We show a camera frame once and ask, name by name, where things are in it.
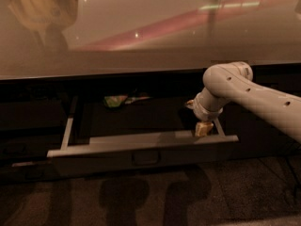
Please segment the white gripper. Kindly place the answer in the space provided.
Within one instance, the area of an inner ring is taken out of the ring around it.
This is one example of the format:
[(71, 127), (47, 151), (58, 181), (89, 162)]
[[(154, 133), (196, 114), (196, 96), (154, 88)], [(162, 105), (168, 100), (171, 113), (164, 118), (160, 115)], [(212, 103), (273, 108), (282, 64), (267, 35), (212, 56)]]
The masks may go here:
[(187, 101), (185, 106), (189, 109), (193, 108), (195, 116), (201, 120), (196, 124), (195, 136), (206, 137), (214, 128), (211, 121), (223, 112), (224, 100), (213, 96), (209, 91), (202, 91), (194, 100)]

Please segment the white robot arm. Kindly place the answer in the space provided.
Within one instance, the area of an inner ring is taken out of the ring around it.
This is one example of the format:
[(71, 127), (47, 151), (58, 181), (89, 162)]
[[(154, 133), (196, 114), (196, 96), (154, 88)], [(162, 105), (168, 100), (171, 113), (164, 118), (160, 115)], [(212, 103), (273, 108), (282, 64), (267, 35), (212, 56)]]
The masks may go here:
[(260, 86), (252, 79), (253, 71), (245, 62), (213, 65), (203, 74), (203, 90), (187, 106), (207, 122), (217, 119), (223, 107), (234, 102), (301, 142), (301, 98)]

